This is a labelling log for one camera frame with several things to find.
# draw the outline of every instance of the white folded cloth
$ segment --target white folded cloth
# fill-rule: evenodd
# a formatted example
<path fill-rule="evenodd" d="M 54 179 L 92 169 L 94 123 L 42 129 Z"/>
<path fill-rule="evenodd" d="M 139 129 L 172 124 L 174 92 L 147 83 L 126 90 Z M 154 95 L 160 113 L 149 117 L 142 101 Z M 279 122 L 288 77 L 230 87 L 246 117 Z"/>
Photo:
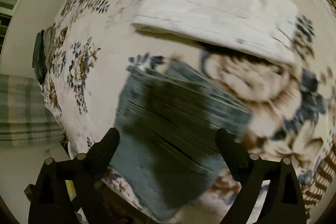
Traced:
<path fill-rule="evenodd" d="M 290 0 L 143 0 L 133 25 L 292 64 L 297 13 Z"/>

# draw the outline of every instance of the curtain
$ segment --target curtain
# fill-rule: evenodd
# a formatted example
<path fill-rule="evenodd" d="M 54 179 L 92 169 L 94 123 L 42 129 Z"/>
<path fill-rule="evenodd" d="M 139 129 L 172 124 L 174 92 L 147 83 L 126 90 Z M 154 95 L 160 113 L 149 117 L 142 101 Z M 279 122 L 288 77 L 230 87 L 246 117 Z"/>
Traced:
<path fill-rule="evenodd" d="M 64 131 L 45 107 L 38 82 L 0 74 L 0 146 L 61 141 Z"/>

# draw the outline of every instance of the white garment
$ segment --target white garment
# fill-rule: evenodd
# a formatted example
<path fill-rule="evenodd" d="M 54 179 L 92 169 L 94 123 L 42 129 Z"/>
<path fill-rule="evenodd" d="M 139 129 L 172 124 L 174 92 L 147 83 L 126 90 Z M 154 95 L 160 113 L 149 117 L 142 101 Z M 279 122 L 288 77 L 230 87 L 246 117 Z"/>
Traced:
<path fill-rule="evenodd" d="M 143 0 L 133 25 L 292 64 L 297 13 L 290 0 Z"/>

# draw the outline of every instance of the silver screw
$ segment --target silver screw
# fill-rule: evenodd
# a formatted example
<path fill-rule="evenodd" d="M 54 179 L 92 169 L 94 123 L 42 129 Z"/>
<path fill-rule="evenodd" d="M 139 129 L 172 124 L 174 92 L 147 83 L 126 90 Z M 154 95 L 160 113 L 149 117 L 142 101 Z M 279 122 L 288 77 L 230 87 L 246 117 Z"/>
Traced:
<path fill-rule="evenodd" d="M 285 164 L 291 164 L 291 160 L 288 159 L 288 158 L 284 158 L 284 159 L 282 159 L 282 161 L 283 161 L 283 163 L 285 163 Z"/>
<path fill-rule="evenodd" d="M 253 160 L 257 160 L 257 159 L 259 159 L 259 156 L 256 153 L 252 153 L 252 154 L 250 154 L 250 158 L 253 159 Z"/>
<path fill-rule="evenodd" d="M 49 164 L 51 164 L 53 161 L 54 161 L 53 158 L 47 158 L 44 162 L 45 162 L 45 164 L 49 165 Z"/>
<path fill-rule="evenodd" d="M 86 158 L 86 154 L 85 153 L 79 153 L 78 155 L 77 155 L 77 159 L 78 160 L 83 160 L 83 159 L 85 159 Z"/>

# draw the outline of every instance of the floral bedsheet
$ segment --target floral bedsheet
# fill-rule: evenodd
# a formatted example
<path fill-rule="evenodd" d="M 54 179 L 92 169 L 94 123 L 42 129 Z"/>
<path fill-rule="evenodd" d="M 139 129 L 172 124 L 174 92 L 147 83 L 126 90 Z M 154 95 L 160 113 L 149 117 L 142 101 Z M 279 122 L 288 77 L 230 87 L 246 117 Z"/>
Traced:
<path fill-rule="evenodd" d="M 175 35 L 138 32 L 130 23 L 141 1 L 67 0 L 56 16 L 50 69 L 41 88 L 76 150 L 87 152 L 113 127 L 133 66 L 164 71 L 171 58 L 179 58 L 253 111 L 243 145 L 264 159 L 291 159 L 309 212 L 336 174 L 336 1 L 292 0 L 300 16 L 291 67 Z M 113 167 L 105 182 L 150 215 Z M 249 223 L 258 218 L 267 188 L 264 183 Z M 219 223 L 239 190 L 223 170 L 171 223 Z"/>

